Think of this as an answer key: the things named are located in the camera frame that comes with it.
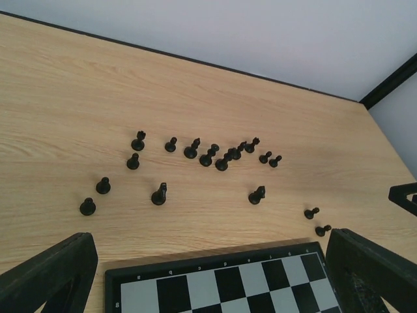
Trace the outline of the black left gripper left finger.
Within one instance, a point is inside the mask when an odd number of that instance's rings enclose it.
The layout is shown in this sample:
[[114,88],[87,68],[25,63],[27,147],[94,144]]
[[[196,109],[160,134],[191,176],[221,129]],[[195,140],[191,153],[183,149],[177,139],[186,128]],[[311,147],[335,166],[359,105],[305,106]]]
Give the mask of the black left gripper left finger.
[[1,275],[1,312],[83,312],[98,254],[91,233],[75,233]]

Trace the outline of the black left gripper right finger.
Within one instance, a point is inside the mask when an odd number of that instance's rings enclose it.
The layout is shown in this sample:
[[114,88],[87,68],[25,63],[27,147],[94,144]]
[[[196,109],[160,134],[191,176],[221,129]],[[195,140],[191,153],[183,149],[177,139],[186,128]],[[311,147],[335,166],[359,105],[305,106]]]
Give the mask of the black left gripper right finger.
[[348,229],[333,229],[326,264],[343,312],[416,312],[416,264]]

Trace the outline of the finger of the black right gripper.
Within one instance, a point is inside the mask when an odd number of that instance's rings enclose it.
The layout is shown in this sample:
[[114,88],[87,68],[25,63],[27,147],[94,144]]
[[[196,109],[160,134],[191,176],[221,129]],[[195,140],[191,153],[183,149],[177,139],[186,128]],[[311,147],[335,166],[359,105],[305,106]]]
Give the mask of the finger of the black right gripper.
[[415,193],[416,183],[391,186],[388,193],[388,199],[412,215],[416,215],[416,202],[407,198],[408,195]]

